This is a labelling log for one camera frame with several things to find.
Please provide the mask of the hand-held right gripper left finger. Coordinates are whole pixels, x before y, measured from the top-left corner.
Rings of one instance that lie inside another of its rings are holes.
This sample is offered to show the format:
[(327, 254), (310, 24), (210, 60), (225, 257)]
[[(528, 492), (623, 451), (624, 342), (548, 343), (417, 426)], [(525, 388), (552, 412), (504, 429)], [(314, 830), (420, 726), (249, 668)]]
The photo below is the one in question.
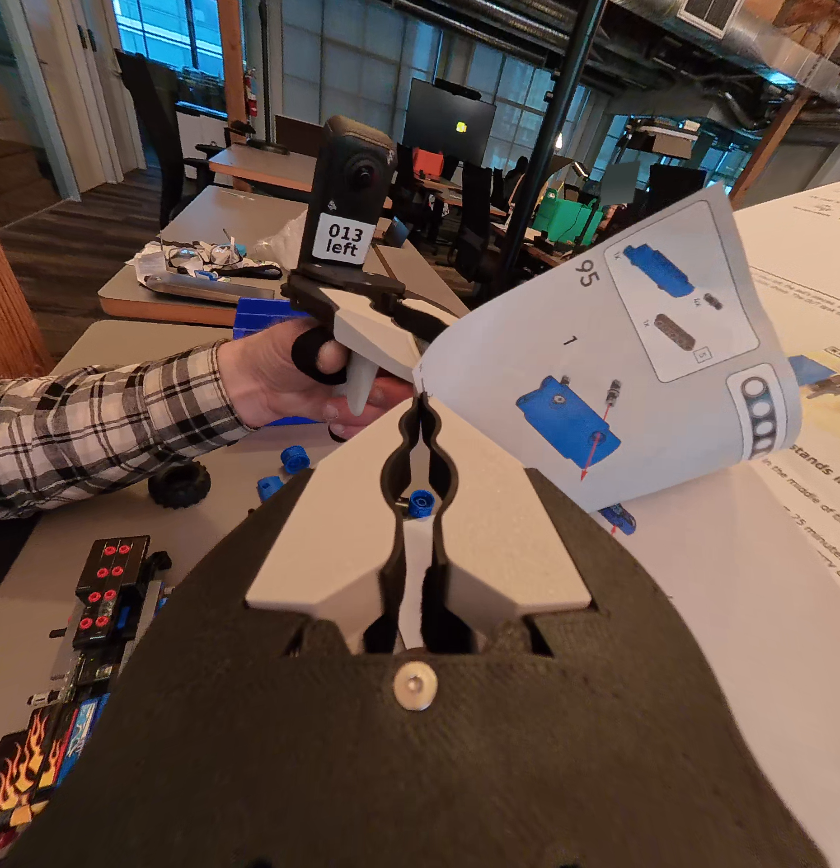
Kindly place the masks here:
[(381, 573), (403, 553), (397, 501), (411, 481), (414, 398), (319, 462), (247, 591), (252, 609), (317, 620), (375, 621)]

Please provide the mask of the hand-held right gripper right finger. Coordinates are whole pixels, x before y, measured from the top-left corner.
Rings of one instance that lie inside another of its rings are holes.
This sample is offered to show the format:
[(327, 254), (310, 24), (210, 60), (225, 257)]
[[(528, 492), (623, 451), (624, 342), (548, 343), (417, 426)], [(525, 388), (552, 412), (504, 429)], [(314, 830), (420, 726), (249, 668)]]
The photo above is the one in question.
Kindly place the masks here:
[(585, 609), (590, 593), (522, 463), (438, 398), (436, 446), (455, 466), (438, 512), (447, 557), (445, 604), (458, 617), (522, 617)]

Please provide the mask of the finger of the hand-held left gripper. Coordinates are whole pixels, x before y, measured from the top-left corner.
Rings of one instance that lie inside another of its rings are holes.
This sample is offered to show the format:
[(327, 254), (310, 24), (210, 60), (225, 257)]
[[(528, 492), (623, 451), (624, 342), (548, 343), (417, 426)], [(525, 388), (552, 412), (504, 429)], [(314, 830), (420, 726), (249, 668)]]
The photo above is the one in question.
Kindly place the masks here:
[(390, 298), (389, 316), (395, 325), (426, 344), (434, 342), (459, 319), (450, 311), (419, 298)]
[(371, 300), (344, 290), (333, 291), (336, 341), (384, 371), (411, 382), (422, 353), (414, 336), (371, 307)]

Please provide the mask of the instruction booklet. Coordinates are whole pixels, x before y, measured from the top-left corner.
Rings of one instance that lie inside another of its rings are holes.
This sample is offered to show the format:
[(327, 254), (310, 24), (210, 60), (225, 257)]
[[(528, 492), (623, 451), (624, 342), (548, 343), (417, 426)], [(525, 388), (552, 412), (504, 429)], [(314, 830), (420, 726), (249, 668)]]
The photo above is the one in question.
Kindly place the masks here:
[(617, 539), (695, 635), (770, 782), (840, 866), (840, 586), (757, 473), (802, 424), (723, 190), (478, 307), (414, 382)]

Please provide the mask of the toy brick truck model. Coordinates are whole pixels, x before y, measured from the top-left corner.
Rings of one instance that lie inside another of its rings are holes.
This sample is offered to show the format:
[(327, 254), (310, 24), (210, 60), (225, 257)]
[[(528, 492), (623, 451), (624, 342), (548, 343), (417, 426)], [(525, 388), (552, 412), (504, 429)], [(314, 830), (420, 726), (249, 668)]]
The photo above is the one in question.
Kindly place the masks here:
[(137, 641), (168, 600), (172, 560), (150, 537), (96, 540), (75, 588), (46, 687), (25, 726), (0, 740), (0, 855), (46, 808), (77, 766)]

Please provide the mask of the person's left forearm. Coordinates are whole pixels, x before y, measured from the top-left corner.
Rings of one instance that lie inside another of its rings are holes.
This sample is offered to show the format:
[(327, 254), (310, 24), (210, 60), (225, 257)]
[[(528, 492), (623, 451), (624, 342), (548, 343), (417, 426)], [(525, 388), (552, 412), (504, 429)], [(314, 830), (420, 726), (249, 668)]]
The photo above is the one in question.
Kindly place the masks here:
[(219, 374), (224, 343), (0, 380), (0, 520), (121, 490), (250, 434)]

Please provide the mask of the grey background desk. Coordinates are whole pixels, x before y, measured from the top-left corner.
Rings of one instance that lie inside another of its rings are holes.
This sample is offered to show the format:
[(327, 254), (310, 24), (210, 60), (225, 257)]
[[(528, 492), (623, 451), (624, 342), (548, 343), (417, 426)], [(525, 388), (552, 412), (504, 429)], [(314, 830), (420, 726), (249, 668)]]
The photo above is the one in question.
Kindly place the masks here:
[[(220, 242), (231, 236), (252, 248), (295, 219), (303, 208), (298, 202), (258, 193), (208, 187), (165, 228), (162, 236), (165, 241), (180, 242)], [(379, 220), (364, 270), (398, 279), (414, 297), (433, 302), (457, 317), (464, 316), (468, 308), (412, 244), (382, 244), (382, 233), (389, 223), (388, 219)], [(114, 318), (229, 327), (235, 316), (232, 307), (218, 303), (150, 292), (137, 282), (130, 265), (122, 266), (98, 296), (103, 312)]]

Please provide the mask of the person's left hand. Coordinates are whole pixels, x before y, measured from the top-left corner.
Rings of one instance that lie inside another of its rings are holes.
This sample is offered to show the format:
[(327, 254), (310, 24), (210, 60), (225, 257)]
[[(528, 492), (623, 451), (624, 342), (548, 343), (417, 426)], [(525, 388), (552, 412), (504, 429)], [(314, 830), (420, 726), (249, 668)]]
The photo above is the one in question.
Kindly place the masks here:
[(256, 429), (299, 416), (327, 423), (330, 436), (344, 441), (414, 396), (413, 385), (379, 373), (362, 411), (354, 414), (345, 396), (306, 376), (292, 361), (296, 339), (315, 327), (313, 319), (296, 318), (220, 345), (219, 376), (244, 425)]

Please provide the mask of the wooden background table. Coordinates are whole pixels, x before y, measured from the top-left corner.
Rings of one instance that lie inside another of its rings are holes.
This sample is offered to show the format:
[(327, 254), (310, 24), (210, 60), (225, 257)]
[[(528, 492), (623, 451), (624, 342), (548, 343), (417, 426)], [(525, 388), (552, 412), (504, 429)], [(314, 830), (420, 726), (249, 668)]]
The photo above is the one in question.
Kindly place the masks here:
[(232, 145), (209, 161), (210, 167), (234, 179), (288, 190), (316, 221), (323, 214), (370, 220), (391, 217), (393, 203), (384, 198), (395, 168), (395, 151), (386, 137), (337, 136), (320, 150), (318, 160), (290, 154), (277, 156), (254, 147)]

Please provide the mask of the black rubber tyre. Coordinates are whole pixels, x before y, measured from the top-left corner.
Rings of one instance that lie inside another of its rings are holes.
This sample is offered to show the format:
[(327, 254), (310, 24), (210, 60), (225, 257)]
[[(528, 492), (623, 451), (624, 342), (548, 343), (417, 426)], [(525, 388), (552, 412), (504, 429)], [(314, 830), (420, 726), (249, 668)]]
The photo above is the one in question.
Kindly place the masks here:
[(185, 509), (208, 496), (211, 477), (201, 462), (176, 462), (152, 475), (147, 481), (147, 490), (156, 505)]

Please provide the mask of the green bin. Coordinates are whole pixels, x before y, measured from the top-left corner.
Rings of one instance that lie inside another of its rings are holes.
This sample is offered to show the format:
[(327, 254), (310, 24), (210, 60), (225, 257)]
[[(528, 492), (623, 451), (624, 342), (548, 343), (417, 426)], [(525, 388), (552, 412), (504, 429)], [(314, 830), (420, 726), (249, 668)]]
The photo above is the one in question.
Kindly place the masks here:
[(604, 211), (597, 198), (591, 204), (562, 198), (556, 189), (548, 188), (540, 199), (531, 228), (546, 233), (553, 244), (573, 242), (588, 245), (598, 230)]

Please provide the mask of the black monitor screen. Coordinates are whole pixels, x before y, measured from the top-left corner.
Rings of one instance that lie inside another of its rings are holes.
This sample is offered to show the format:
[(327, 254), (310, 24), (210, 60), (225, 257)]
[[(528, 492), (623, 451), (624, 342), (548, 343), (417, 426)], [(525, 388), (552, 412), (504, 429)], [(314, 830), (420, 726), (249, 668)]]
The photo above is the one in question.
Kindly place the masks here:
[(483, 165), (496, 106), (414, 79), (401, 144)]

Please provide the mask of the black steel pole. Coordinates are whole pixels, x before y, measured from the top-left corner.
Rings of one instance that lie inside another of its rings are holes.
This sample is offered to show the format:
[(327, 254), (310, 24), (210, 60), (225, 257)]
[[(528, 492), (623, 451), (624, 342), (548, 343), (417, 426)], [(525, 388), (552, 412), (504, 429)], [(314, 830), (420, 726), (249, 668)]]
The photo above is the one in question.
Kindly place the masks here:
[(534, 204), (548, 177), (546, 168), (554, 153), (554, 146), (585, 67), (588, 54), (599, 27), (606, 1), (585, 1), (579, 9), (566, 52), (558, 66), (552, 100), (540, 126), (538, 139), (530, 156), (513, 207), (510, 223), (501, 247), (498, 272), (490, 289), (495, 298), (511, 288), (525, 231), (528, 228)]

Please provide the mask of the black office chair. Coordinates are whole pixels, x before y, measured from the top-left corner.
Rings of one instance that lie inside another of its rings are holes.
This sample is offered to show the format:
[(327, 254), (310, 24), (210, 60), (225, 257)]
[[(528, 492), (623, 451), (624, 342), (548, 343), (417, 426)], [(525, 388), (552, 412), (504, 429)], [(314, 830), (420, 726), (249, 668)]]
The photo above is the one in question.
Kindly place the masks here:
[(208, 160), (184, 156), (176, 110), (179, 96), (176, 72), (140, 54), (128, 54), (120, 49), (115, 49), (114, 54), (122, 82), (131, 94), (138, 119), (159, 161), (159, 223), (163, 229), (191, 200), (184, 195), (187, 165), (196, 172), (196, 193), (214, 183), (215, 173), (209, 168)]

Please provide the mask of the wooden board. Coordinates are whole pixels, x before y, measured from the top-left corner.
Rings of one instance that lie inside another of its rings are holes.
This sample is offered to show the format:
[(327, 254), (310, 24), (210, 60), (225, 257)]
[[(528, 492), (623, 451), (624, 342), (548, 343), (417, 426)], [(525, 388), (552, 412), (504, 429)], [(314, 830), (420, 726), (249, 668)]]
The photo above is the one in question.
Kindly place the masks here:
[(43, 376), (54, 365), (0, 243), (0, 380)]

